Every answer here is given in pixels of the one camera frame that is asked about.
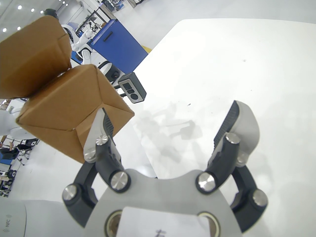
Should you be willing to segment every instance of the desk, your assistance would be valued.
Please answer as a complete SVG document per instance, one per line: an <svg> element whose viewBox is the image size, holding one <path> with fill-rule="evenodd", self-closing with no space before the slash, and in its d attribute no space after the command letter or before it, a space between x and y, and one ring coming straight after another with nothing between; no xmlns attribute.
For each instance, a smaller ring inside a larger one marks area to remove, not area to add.
<svg viewBox="0 0 316 237"><path fill-rule="evenodd" d="M179 22L135 70L147 91L145 101L132 105L126 100L135 112L130 122L158 178L205 169L233 100L242 101L260 127L259 145L247 165L269 198L263 217L245 236L312 236L315 48L314 24ZM227 184L221 190L232 199L236 186L231 180Z"/></svg>

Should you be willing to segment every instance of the metal screw cap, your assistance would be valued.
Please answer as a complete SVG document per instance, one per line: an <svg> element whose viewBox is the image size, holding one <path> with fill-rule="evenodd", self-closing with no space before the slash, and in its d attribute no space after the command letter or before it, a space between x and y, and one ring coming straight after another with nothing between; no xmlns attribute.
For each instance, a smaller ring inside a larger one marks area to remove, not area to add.
<svg viewBox="0 0 316 237"><path fill-rule="evenodd" d="M267 195L260 189L257 189L254 191L253 200L256 203L256 205L261 206L261 207L264 207L268 204Z"/></svg>
<svg viewBox="0 0 316 237"><path fill-rule="evenodd" d="M109 140L109 137L107 135L99 136L96 140L96 144L98 146L104 145Z"/></svg>
<svg viewBox="0 0 316 237"><path fill-rule="evenodd" d="M84 150L83 157L88 163L93 163L96 160L96 147Z"/></svg>
<svg viewBox="0 0 316 237"><path fill-rule="evenodd" d="M206 192L211 192L216 187L214 177L207 172L201 173L197 180L199 187Z"/></svg>
<svg viewBox="0 0 316 237"><path fill-rule="evenodd" d="M62 199L65 201L70 201L72 198L75 197L76 193L77 193L77 187L75 185L68 185L62 191Z"/></svg>
<svg viewBox="0 0 316 237"><path fill-rule="evenodd" d="M231 144L236 144L237 145L237 144L240 143L239 137L236 134L234 134L234 133L227 133L225 138Z"/></svg>
<svg viewBox="0 0 316 237"><path fill-rule="evenodd" d="M119 171L115 173L115 175L111 179L111 187L116 190L120 191L123 190L128 183L128 175L124 171Z"/></svg>

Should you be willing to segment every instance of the cardboard box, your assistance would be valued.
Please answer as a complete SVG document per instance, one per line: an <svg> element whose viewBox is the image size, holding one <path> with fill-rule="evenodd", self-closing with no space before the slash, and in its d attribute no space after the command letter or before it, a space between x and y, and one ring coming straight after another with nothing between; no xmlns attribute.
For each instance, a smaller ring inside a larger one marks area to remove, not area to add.
<svg viewBox="0 0 316 237"><path fill-rule="evenodd" d="M99 108L115 135L133 116L107 78L94 65L81 65L54 79L23 106L17 123L67 156L84 162L83 146Z"/></svg>
<svg viewBox="0 0 316 237"><path fill-rule="evenodd" d="M69 36L59 21L44 16L0 43L0 98L27 98L70 64Z"/></svg>

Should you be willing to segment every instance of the white table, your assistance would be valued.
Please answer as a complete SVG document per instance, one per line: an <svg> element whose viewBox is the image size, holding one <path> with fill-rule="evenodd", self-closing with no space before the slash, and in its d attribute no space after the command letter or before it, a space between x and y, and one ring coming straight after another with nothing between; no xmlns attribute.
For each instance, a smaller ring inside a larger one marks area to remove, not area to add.
<svg viewBox="0 0 316 237"><path fill-rule="evenodd" d="M264 216L245 236L314 235L316 25L183 20L135 73L147 97L130 103L131 123L158 178L205 169L233 100L242 101L261 133L247 165L269 198ZM232 200L233 180L221 190Z"/></svg>

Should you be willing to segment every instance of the gray gripper base plate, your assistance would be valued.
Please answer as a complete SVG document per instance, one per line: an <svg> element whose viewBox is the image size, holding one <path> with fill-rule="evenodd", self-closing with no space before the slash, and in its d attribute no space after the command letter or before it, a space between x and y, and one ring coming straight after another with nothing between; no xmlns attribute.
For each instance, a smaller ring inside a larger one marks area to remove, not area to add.
<svg viewBox="0 0 316 237"><path fill-rule="evenodd" d="M104 237L104 225L108 216L126 206L194 215L207 211L218 219L221 236L242 236L222 193L217 190L204 195L197 190L195 179L201 171L193 170L181 177L167 180L149 178L133 169L127 169L126 172L131 177L130 188L125 193L106 189L86 224L84 236Z"/></svg>

